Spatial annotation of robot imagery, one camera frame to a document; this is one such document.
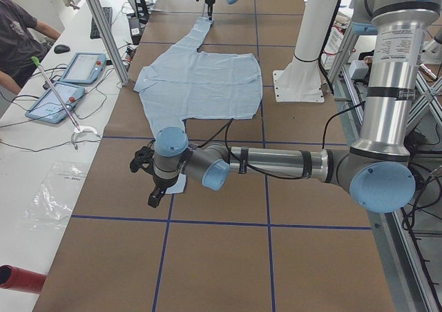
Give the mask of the silver reacher grabber tool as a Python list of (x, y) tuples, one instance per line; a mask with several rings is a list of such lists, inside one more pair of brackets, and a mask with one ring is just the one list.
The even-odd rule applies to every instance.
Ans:
[(100, 138), (100, 135), (98, 134), (97, 130), (91, 126), (82, 126), (80, 125), (77, 120), (72, 116), (69, 108), (66, 105), (66, 102), (61, 98), (61, 96), (59, 95), (59, 93), (57, 92), (54, 84), (51, 82), (49, 76), (45, 73), (44, 69), (42, 68), (39, 59), (35, 56), (31, 57), (32, 62), (34, 63), (34, 65), (38, 68), (38, 70), (40, 71), (40, 73), (42, 74), (42, 76), (44, 77), (46, 83), (49, 85), (50, 90), (55, 94), (56, 98), (58, 99), (59, 103), (61, 104), (61, 106), (63, 107), (64, 111), (66, 112), (66, 114), (68, 115), (69, 119), (71, 120), (71, 122), (73, 123), (74, 126), (74, 131), (71, 135), (71, 143), (74, 146), (75, 150), (78, 149), (77, 146), (77, 138), (82, 134), (82, 133), (93, 133), (96, 137)]

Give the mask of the clear plastic bag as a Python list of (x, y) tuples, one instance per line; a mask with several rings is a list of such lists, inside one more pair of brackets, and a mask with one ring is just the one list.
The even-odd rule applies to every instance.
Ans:
[(24, 209), (18, 228), (45, 232), (64, 230), (89, 167), (79, 162), (55, 162)]

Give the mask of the red cylinder tube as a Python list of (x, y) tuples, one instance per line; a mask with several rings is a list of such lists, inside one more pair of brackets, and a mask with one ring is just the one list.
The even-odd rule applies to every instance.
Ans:
[(40, 294), (46, 275), (15, 266), (1, 266), (1, 288), (25, 293)]

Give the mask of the aluminium frame post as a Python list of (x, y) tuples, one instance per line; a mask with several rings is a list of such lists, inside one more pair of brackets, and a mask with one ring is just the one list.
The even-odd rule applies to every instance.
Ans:
[(105, 45), (108, 56), (113, 63), (117, 76), (119, 77), (119, 81), (121, 85), (126, 86), (129, 82), (128, 73), (120, 57), (119, 50), (111, 32), (111, 25), (105, 18), (101, 3), (99, 0), (86, 0), (86, 2), (91, 11), (93, 19), (97, 24), (102, 41)]

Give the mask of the black computer mouse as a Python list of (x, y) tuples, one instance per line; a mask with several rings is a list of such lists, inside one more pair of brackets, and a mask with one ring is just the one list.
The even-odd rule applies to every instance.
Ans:
[(65, 44), (58, 44), (53, 48), (53, 52), (55, 54), (62, 54), (62, 53), (70, 52), (70, 47)]

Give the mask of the near blue teach pendant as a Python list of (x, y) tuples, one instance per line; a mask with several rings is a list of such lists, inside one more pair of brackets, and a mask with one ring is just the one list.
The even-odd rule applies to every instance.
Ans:
[[(69, 110), (72, 110), (77, 105), (86, 91), (82, 86), (59, 81), (55, 82), (54, 86)], [(56, 94), (51, 89), (47, 89), (31, 108), (25, 112), (25, 116), (49, 124), (57, 124), (67, 117), (67, 113)]]

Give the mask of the far blue teach pendant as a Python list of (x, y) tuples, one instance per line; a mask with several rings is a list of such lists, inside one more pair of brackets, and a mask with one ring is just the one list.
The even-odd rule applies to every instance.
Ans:
[(91, 85), (100, 76), (105, 65), (104, 53), (77, 52), (59, 80), (70, 84)]

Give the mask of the light blue button shirt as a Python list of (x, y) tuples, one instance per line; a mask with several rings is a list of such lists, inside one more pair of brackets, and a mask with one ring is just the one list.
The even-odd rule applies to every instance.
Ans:
[(184, 120), (251, 119), (262, 99), (252, 54), (198, 50), (210, 28), (209, 19), (197, 18), (189, 34), (140, 71), (134, 87), (155, 138), (153, 175), (173, 179), (169, 193), (181, 193), (185, 177), (218, 191), (231, 170), (225, 149), (191, 147)]

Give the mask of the blue teach pendant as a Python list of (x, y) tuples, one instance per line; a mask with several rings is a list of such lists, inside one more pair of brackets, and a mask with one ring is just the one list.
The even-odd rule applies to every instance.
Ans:
[(70, 84), (91, 85), (100, 76), (105, 65), (104, 53), (77, 52), (59, 80)]
[[(77, 105), (86, 91), (82, 86), (59, 81), (55, 82), (54, 86), (69, 110), (72, 110)], [(25, 112), (25, 116), (49, 124), (57, 124), (67, 117), (67, 113), (56, 94), (51, 89), (47, 89), (31, 108)]]

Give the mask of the seated person dark shirt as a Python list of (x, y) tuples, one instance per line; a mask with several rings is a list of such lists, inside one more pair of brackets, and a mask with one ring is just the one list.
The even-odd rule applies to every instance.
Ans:
[(37, 41), (30, 29), (52, 40), (61, 35), (14, 1), (1, 0), (1, 86), (15, 95), (37, 69), (32, 58), (42, 60), (48, 53), (48, 47)]

